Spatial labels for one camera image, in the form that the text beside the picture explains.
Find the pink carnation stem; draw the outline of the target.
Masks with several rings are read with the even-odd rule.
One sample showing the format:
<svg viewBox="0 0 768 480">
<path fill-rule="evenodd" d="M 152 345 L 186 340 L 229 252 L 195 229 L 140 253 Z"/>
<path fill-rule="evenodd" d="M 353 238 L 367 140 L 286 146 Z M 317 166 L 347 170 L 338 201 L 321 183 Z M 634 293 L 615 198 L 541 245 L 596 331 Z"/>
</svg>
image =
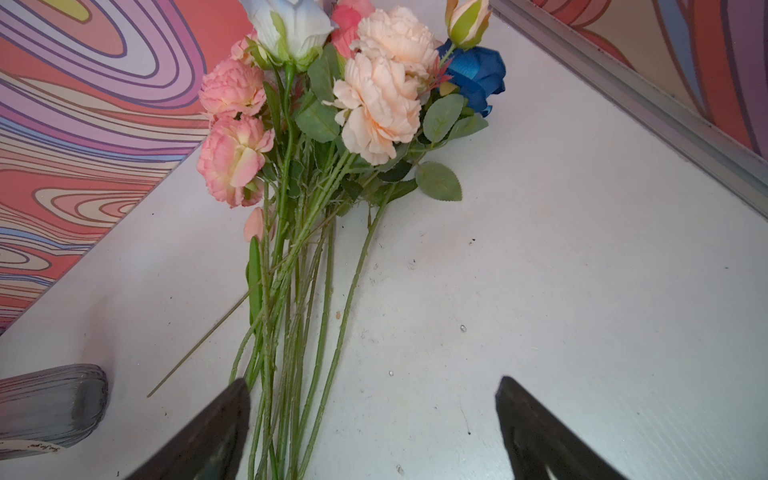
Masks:
<svg viewBox="0 0 768 480">
<path fill-rule="evenodd" d="M 261 207 L 265 236 L 275 234 L 276 226 L 267 224 L 275 219 L 275 208 L 264 209 L 267 187 L 258 174 L 267 165 L 275 133 L 260 118 L 271 83 L 250 52 L 257 38 L 257 32 L 251 31 L 203 77 L 199 100 L 210 132 L 202 144 L 197 171 L 215 200 L 231 208 Z"/>
</svg>

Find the white rose stem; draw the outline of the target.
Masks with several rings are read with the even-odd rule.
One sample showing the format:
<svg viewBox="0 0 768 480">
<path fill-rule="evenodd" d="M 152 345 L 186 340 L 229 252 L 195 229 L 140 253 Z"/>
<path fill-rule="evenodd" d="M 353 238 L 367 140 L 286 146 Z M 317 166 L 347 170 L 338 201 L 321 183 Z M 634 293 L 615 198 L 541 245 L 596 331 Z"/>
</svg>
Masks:
<svg viewBox="0 0 768 480">
<path fill-rule="evenodd" d="M 321 415 L 313 412 L 318 377 L 304 356 L 322 260 L 333 257 L 334 223 L 328 205 L 348 166 L 338 153 L 339 129 L 319 90 L 329 74 L 325 52 L 334 23 L 314 1 L 248 1 L 258 34 L 251 47 L 257 64 L 274 74 L 263 116 L 275 133 L 268 163 L 258 177 L 274 207 L 275 234 L 261 242 L 263 305 L 242 341 L 249 359 L 238 359 L 247 386 L 258 391 L 247 460 L 251 479 L 304 475 Z"/>
</svg>

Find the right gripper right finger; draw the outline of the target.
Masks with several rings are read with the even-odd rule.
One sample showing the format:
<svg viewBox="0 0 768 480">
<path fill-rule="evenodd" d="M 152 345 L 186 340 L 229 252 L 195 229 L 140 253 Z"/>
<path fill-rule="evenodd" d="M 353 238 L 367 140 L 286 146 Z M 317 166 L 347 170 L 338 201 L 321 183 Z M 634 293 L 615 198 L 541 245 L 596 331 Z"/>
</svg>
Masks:
<svg viewBox="0 0 768 480">
<path fill-rule="evenodd" d="M 515 479 L 625 479 L 513 378 L 501 379 L 495 407 Z"/>
</svg>

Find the blue rose stem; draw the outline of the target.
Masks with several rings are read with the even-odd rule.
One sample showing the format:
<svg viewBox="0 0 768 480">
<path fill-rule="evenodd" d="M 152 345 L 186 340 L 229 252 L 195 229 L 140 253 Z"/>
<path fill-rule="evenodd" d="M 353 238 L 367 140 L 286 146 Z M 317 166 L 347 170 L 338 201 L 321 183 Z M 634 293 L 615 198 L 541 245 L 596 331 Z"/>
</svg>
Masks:
<svg viewBox="0 0 768 480">
<path fill-rule="evenodd" d="M 467 106 L 483 117 L 492 111 L 489 98 L 506 89 L 506 66 L 500 53 L 492 49 L 454 49 L 443 69 L 443 76 L 448 77 L 444 85 L 454 85 L 467 99 Z"/>
</svg>

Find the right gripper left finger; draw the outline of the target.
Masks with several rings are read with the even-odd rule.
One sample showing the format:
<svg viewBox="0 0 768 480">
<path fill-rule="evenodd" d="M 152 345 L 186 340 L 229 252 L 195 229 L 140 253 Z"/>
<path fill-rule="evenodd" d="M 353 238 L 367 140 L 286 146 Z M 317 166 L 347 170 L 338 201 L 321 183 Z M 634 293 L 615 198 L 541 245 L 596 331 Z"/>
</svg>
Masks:
<svg viewBox="0 0 768 480">
<path fill-rule="evenodd" d="M 235 479 L 248 435 L 250 411 L 247 383 L 238 378 L 129 477 Z"/>
</svg>

